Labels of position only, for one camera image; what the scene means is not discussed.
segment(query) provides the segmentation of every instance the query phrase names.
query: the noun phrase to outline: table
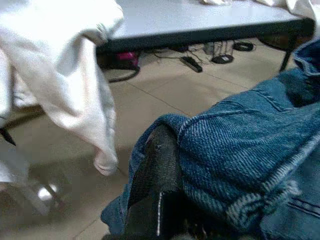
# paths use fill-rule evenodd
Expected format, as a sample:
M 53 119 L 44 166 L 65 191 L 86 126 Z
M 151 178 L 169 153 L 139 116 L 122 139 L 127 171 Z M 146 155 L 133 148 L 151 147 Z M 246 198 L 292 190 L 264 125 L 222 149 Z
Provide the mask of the table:
M 198 0 L 117 0 L 124 23 L 97 52 L 119 53 L 265 35 L 298 36 L 314 31 L 314 21 L 253 0 L 203 5 Z M 288 49 L 290 56 L 293 44 Z

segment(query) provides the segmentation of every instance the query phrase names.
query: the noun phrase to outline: floor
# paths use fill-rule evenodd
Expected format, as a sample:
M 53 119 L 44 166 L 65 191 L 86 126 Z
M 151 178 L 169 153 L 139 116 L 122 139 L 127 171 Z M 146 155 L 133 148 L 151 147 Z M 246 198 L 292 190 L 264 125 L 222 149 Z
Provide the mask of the floor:
M 46 172 L 51 183 L 59 185 L 58 193 L 63 193 L 66 205 L 49 217 L 33 216 L 28 220 L 13 202 L 0 201 L 0 222 L 7 221 L 4 212 L 16 221 L 5 229 L 0 228 L 0 239 L 101 239 L 108 231 L 100 221 L 101 210 L 122 192 L 133 145 L 156 118 L 166 113 L 194 116 L 223 98 L 246 91 L 277 74 L 284 53 L 263 46 L 256 39 L 251 41 L 257 44 L 255 51 L 235 51 L 234 61 L 226 65 L 206 63 L 202 73 L 192 71 L 178 59 L 144 55 L 138 76 L 111 83 L 117 112 L 115 142 L 119 158 L 118 171 L 113 176 L 100 175 L 92 167 L 92 147 L 56 127 L 41 111 L 19 124 L 12 124 L 9 132 L 17 145 L 31 156 L 34 166 Z M 200 46 L 194 48 L 198 49 L 194 53 L 207 62 L 209 57 Z M 159 55 L 181 54 L 167 51 Z M 291 60 L 288 67 L 294 66 Z M 106 72 L 106 78 L 111 74 L 113 72 Z M 13 210 L 5 211 L 4 203 Z

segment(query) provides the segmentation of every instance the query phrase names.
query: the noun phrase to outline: white cloth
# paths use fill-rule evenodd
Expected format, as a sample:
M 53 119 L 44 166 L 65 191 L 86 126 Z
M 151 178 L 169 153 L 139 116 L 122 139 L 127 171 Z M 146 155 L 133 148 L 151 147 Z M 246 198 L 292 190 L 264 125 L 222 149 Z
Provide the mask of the white cloth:
M 320 36 L 320 0 L 256 0 L 271 7 L 287 6 L 290 13 L 313 19 L 314 38 Z
M 104 175 L 118 164 L 116 114 L 96 45 L 105 43 L 122 19 L 115 0 L 0 1 L 2 120 L 10 111 L 15 77 L 32 94 L 23 94 L 28 90 L 20 85 L 14 102 L 37 101 L 55 124 L 94 145 L 94 165 Z
M 199 0 L 199 2 L 205 5 L 229 5 L 232 0 Z

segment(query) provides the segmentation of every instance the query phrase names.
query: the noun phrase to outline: blue denim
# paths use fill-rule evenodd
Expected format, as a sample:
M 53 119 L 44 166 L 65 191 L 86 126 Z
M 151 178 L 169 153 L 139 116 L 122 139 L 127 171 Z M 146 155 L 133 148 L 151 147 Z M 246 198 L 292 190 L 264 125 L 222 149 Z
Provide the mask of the blue denim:
M 158 118 L 134 146 L 124 193 L 102 212 L 110 232 L 124 230 L 133 176 L 149 135 L 161 124 L 177 135 L 187 197 L 238 231 L 250 232 L 300 194 L 292 176 L 320 143 L 319 53 L 320 40 L 309 42 L 294 53 L 297 68 L 195 117 Z
M 316 240 L 320 238 L 320 145 L 292 174 L 301 194 L 265 215 L 260 223 L 266 240 Z

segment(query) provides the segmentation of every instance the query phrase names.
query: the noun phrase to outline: stitching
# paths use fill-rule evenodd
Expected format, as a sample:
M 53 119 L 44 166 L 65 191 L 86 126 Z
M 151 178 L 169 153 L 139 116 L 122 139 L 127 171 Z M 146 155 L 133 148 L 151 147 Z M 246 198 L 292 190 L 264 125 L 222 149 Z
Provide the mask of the stitching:
M 298 199 L 298 198 L 296 198 L 296 197 L 293 197 L 292 199 L 293 199 L 293 200 L 296 200 L 296 201 L 299 201 L 299 202 L 302 202 L 302 203 L 304 203 L 304 204 L 308 204 L 308 205 L 310 205 L 310 206 L 312 206 L 312 207 L 314 207 L 314 208 L 320 209 L 320 206 L 319 206 L 319 205 L 315 205 L 315 204 L 309 203 L 309 202 L 307 202 L 307 201 L 303 201 L 303 200 Z
M 216 105 L 221 105 L 221 104 L 234 105 L 235 107 L 241 107 L 241 108 L 245 109 L 245 106 L 243 106 L 239 102 L 232 101 L 232 100 L 223 100 L 221 102 L 218 102 Z
M 252 113 L 259 113 L 258 110 L 254 109 L 247 109 L 247 110 L 233 110 L 233 111 L 225 111 L 225 112 L 215 112 L 215 113 L 206 113 L 204 115 L 198 115 L 195 117 L 192 117 L 185 121 L 183 125 L 181 126 L 178 137 L 177 137 L 177 142 L 180 145 L 185 132 L 188 130 L 188 128 L 191 127 L 192 124 L 195 124 L 199 122 L 200 120 L 205 120 L 213 117 L 224 117 L 224 116 L 230 116 L 230 115 L 238 115 L 238 114 L 252 114 Z
M 300 151 L 291 156 L 287 163 L 280 165 L 275 173 L 268 177 L 268 180 L 262 183 L 262 187 L 266 192 L 271 191 L 284 176 L 288 175 L 295 167 L 301 163 L 301 159 L 309 155 L 320 142 L 320 131 L 306 141 L 306 144 L 300 148 Z
M 289 207 L 291 207 L 291 208 L 300 210 L 300 211 L 302 211 L 302 212 L 304 212 L 304 213 L 306 213 L 306 214 L 310 214 L 310 215 L 313 215 L 313 216 L 315 216 L 315 217 L 317 217 L 317 218 L 320 218 L 320 214 L 319 214 L 318 212 L 315 212 L 315 211 L 312 211 L 312 210 L 308 210 L 308 209 L 306 209 L 306 208 L 304 208 L 304 207 L 295 205 L 295 204 L 293 204 L 293 203 L 291 203 L 291 202 L 288 202 L 287 205 L 288 205 Z
M 284 108 L 282 107 L 277 101 L 275 101 L 274 99 L 271 99 L 265 91 L 262 91 L 259 88 L 255 88 L 250 90 L 252 92 L 256 92 L 257 94 L 259 94 L 261 97 L 263 97 L 264 99 L 266 99 L 278 112 L 286 112 L 289 110 L 292 110 L 292 108 Z
M 301 52 L 305 47 L 310 47 L 312 45 L 314 45 L 316 42 L 319 41 L 319 38 L 315 39 L 312 42 L 306 42 L 305 44 L 301 45 L 294 53 L 293 53 L 293 58 L 294 60 L 296 60 L 297 62 L 300 62 L 303 65 L 303 68 L 305 69 L 307 75 L 311 75 L 311 76 L 319 76 L 319 73 L 314 73 L 311 72 L 310 70 L 310 63 L 308 63 L 306 60 L 304 60 L 303 58 L 299 57 L 298 54 L 299 52 Z

